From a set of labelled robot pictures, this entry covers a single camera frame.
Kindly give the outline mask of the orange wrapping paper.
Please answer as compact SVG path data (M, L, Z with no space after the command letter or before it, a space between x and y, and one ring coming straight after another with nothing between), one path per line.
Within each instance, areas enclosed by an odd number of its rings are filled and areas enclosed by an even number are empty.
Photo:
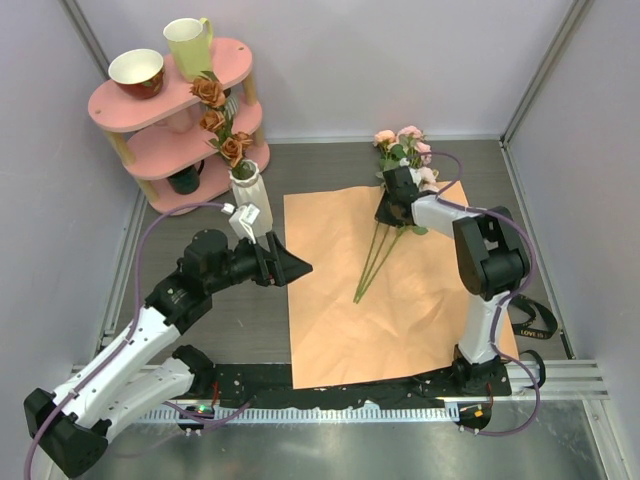
M377 226L378 187L284 198L288 251L313 270L288 287L297 389L451 365L469 296L452 239Z

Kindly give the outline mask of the black ribbon gold lettering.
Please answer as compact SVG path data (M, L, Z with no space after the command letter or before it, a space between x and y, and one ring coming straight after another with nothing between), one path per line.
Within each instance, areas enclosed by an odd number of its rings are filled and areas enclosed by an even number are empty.
M525 295L515 296L509 303L526 315L526 319L519 323L510 323L515 336L534 340L550 340L558 330L558 321L549 308Z

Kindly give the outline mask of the pink flower stems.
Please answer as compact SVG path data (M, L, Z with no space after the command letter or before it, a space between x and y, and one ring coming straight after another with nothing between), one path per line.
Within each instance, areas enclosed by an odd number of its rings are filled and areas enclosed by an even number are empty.
M413 125L406 126L397 132L382 130L374 135L373 146L381 155L380 171L376 176L382 180L383 172L398 167L419 169L423 177L420 192L438 193L439 172L430 167L432 149L426 142L424 132ZM389 258L399 239L408 231L416 235L428 232L425 227L394 228L376 221L369 250L353 295L353 302L358 304L370 288L378 272Z

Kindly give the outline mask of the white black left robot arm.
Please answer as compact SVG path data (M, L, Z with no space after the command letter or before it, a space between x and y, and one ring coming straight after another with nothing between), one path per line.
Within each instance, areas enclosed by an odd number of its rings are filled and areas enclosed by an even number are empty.
M37 388L27 396L29 433L65 476L87 472L124 428L155 405L184 394L200 399L211 391L214 365L191 345L177 348L143 377L135 375L212 309L214 294L245 281L282 287L312 272L275 233L266 239L266 246L244 238L229 248L223 232L198 232L176 270L156 285L105 350L54 391Z

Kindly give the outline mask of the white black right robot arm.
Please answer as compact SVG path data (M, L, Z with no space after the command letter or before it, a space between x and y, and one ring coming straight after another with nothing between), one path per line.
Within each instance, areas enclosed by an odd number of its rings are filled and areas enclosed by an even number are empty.
M454 242L459 277L470 299L465 330L454 347L451 380L462 394L483 392L502 367L498 337L507 306L531 271L527 236L505 208L464 206L439 192L421 191L407 166L382 177L378 221L434 230Z

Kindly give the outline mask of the orange-brown flower stems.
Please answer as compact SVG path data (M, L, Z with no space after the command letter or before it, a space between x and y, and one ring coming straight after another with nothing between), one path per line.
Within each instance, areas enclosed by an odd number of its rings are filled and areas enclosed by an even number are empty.
M208 143L224 158L233 178L248 180L255 171L246 156L253 139L244 131L232 131L235 115L227 111L222 83L212 71L201 71L192 81L190 92L204 105L199 125L213 135Z

